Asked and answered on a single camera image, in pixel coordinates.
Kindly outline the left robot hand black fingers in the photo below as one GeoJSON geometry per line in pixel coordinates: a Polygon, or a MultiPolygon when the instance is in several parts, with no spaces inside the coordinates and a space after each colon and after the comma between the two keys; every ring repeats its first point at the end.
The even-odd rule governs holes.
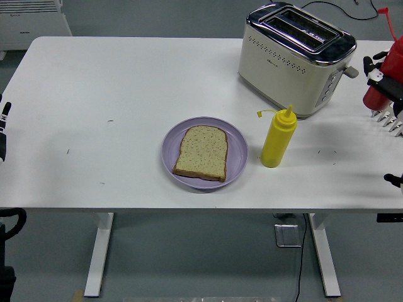
{"type": "Polygon", "coordinates": [[[4,108],[1,112],[1,145],[0,145],[0,152],[1,152],[1,164],[6,160],[6,151],[7,151],[7,136],[4,133],[6,128],[6,120],[9,115],[9,111],[12,107],[12,104],[8,101],[4,105],[4,108]]]}

